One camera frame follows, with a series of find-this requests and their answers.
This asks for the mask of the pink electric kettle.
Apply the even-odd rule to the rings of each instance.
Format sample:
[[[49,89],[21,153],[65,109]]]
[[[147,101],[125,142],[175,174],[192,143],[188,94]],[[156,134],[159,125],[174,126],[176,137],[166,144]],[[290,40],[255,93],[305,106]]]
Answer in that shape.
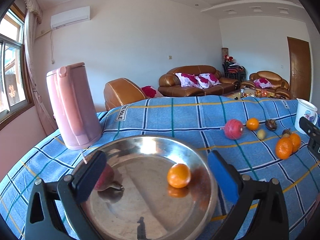
[[[88,148],[102,135],[83,62],[52,70],[46,76],[50,103],[65,146]]]

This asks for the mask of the red floral cushion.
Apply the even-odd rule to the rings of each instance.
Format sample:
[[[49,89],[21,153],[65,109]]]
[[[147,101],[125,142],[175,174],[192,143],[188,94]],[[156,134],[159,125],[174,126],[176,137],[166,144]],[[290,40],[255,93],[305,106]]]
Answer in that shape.
[[[163,95],[152,86],[144,86],[141,88],[142,92],[145,94],[147,98],[162,98]]]

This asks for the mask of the window with wooden frame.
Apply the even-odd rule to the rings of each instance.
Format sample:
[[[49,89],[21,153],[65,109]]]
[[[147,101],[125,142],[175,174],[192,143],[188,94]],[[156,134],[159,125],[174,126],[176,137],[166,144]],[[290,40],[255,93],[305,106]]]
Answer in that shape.
[[[34,106],[23,44],[25,13],[14,3],[1,20],[1,129]]]

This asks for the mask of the stacked chairs with clothes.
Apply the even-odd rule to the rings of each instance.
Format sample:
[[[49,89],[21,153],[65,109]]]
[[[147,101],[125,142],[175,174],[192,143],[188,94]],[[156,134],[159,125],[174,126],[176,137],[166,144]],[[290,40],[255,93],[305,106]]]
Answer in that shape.
[[[239,82],[246,80],[246,69],[245,67],[236,63],[232,56],[223,56],[222,66],[225,77],[231,79],[237,79]]]

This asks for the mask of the dark mangosteen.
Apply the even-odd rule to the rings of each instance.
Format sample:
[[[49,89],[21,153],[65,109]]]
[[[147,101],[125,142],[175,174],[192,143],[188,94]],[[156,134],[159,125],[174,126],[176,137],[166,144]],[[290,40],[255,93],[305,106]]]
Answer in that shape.
[[[274,119],[268,119],[265,121],[265,126],[267,129],[271,131],[275,131],[277,129],[277,123]]]
[[[282,137],[289,137],[291,135],[291,129],[285,129],[282,132]]]

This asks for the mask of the mandarin orange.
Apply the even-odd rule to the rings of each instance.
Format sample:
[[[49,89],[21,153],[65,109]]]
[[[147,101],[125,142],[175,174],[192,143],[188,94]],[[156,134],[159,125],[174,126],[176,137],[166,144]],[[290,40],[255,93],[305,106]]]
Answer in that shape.
[[[289,135],[289,139],[291,140],[293,145],[292,153],[296,153],[301,146],[301,138],[297,133],[291,133]]]
[[[293,143],[290,138],[284,137],[279,139],[275,151],[279,159],[288,159],[293,152]]]

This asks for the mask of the floral pillow right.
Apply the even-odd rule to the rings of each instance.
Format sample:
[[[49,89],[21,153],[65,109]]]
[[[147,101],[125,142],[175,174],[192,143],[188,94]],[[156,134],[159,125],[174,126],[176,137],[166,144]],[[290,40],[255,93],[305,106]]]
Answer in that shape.
[[[195,78],[199,82],[202,89],[207,89],[220,84],[218,78],[212,73],[199,74],[198,76],[195,76]]]

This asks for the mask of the cluttered coffee table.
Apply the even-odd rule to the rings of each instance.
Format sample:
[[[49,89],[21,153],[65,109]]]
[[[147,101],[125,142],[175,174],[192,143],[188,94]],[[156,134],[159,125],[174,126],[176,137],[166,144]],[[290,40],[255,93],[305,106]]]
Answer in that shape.
[[[246,97],[276,98],[276,95],[273,92],[269,92],[266,89],[252,89],[247,87],[240,88],[239,90],[235,90],[227,94],[223,94],[223,96],[234,100],[240,100]]]

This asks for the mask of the red pomegranate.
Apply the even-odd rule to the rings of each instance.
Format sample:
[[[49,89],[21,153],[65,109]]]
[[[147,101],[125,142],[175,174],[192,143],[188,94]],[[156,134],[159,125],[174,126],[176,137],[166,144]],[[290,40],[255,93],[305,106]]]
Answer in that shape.
[[[226,138],[231,140],[238,140],[242,137],[244,126],[236,119],[231,119],[226,122],[225,126],[221,128]]]

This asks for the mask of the small smooth orange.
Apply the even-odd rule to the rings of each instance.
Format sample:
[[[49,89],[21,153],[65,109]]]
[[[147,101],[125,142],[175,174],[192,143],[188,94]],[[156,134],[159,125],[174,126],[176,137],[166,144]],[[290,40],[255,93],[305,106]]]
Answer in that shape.
[[[250,131],[256,131],[259,128],[259,120],[257,118],[250,118],[246,121],[246,127]]]

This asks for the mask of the small yellow-green fruit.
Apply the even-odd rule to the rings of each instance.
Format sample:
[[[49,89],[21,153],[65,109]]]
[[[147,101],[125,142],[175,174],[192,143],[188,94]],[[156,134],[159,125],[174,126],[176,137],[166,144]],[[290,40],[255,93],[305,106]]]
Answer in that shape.
[[[263,129],[260,129],[258,132],[257,132],[257,137],[259,140],[264,140],[266,138],[266,132],[265,130]]]

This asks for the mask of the white wall air conditioner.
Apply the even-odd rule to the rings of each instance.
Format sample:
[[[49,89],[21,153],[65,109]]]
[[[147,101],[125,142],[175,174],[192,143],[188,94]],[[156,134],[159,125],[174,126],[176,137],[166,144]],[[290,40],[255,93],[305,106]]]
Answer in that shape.
[[[61,12],[51,16],[51,29],[58,29],[67,25],[75,24],[82,21],[89,21],[91,19],[91,8],[80,7],[73,10]]]

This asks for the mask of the white cartoon mug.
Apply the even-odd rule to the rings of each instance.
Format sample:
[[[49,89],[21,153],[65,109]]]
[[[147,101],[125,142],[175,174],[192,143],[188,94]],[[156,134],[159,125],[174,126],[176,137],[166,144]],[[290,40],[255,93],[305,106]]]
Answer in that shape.
[[[297,113],[296,113],[296,120],[295,120],[295,128],[296,130],[303,134],[306,135],[306,133],[300,128],[300,118],[304,117],[308,121],[310,121],[313,125],[317,124],[318,120],[318,114],[317,114],[317,107],[313,105],[312,103],[304,100],[304,99],[299,99],[297,98],[298,101],[298,106],[297,106]]]

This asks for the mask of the purple red onion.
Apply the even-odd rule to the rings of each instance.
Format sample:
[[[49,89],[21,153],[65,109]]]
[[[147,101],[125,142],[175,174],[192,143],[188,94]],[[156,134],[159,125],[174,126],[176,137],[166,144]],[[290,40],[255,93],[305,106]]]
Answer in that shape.
[[[94,186],[94,190],[105,191],[109,188],[113,188],[116,190],[124,189],[124,187],[120,183],[115,181],[113,168],[110,165],[106,164],[104,170],[102,171],[98,181]]]

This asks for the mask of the brown leather three-seat sofa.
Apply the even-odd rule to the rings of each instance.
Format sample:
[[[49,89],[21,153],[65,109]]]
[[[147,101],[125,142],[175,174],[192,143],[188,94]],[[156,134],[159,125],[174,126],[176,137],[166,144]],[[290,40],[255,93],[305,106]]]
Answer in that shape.
[[[223,77],[219,70],[208,65],[174,68],[159,79],[158,91],[167,97],[224,95],[237,90],[236,79]]]

